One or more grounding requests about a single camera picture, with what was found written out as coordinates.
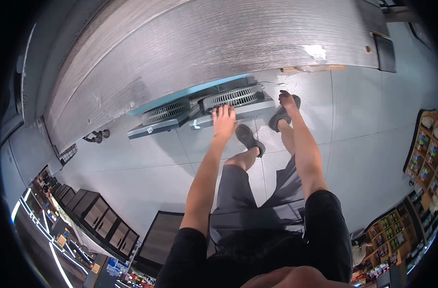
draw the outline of sign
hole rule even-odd
[[[100,269],[100,265],[94,263],[93,268],[91,269],[91,271],[97,274],[99,272],[99,269]]]
[[[60,234],[59,238],[57,239],[57,244],[59,244],[60,248],[63,248],[63,245],[65,245],[67,242],[67,239]]]

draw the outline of black t-shirt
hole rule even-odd
[[[302,265],[317,268],[329,280],[349,283],[352,248],[339,200],[320,190],[310,195],[305,208],[304,238],[285,230],[239,231],[208,258],[205,236],[180,229],[155,287],[178,287],[186,281],[191,287],[240,287],[256,275]]]

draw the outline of power cord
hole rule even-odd
[[[277,84],[275,84],[275,83],[270,82],[270,81],[261,81],[261,82],[257,82],[257,84],[260,85],[260,88],[261,88],[262,90],[265,89],[265,85],[266,85],[266,84],[272,84],[272,85],[275,85],[275,86],[287,86],[286,83],[277,83]]]

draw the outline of gray wood grain surface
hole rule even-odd
[[[372,31],[388,35],[380,9],[363,0],[115,0],[62,65],[45,116],[49,135],[61,152],[132,109],[233,75],[377,68]],[[306,45],[321,45],[326,58]]]

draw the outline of foot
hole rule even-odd
[[[253,132],[248,126],[245,124],[240,124],[235,130],[235,135],[248,150],[253,147],[259,148],[259,155],[257,155],[257,157],[262,157],[265,152],[265,146],[261,142],[254,139]]]
[[[294,98],[294,101],[296,102],[297,109],[299,109],[299,107],[301,106],[301,99],[299,98],[299,96],[294,95],[294,94],[293,94],[293,98]],[[270,118],[270,120],[269,120],[270,129],[272,129],[275,132],[280,132],[280,130],[278,129],[278,121],[280,119],[284,119],[288,124],[291,123],[291,117],[288,115],[288,112],[286,111],[286,109],[283,106],[280,107],[273,114],[272,118]]]

